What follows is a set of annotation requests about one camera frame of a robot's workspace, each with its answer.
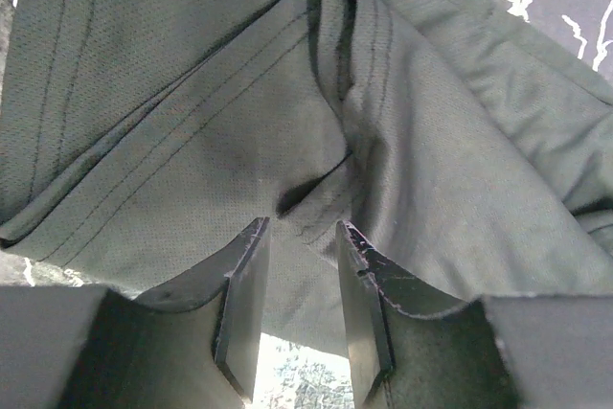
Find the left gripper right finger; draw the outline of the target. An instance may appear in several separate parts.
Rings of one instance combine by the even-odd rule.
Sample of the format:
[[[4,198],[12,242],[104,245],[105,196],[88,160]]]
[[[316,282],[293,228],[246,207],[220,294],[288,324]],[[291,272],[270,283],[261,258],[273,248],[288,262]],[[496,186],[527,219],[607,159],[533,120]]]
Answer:
[[[414,276],[348,221],[336,254],[359,408],[608,408],[608,296],[481,296]]]

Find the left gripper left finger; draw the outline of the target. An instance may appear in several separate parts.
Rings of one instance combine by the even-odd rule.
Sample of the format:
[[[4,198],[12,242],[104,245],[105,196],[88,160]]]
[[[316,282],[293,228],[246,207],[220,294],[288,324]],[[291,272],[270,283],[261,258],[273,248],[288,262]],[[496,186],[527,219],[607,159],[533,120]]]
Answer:
[[[260,217],[136,298],[102,284],[3,286],[5,408],[242,408],[253,399],[270,255]]]

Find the black t-shirt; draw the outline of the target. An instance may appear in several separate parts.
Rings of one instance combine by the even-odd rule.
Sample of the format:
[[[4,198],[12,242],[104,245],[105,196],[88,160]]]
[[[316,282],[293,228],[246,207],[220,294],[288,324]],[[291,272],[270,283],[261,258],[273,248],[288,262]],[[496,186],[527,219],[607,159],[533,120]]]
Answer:
[[[19,0],[1,242],[144,291],[269,216],[263,329],[345,354],[351,221],[451,295],[612,289],[612,89],[492,0]]]

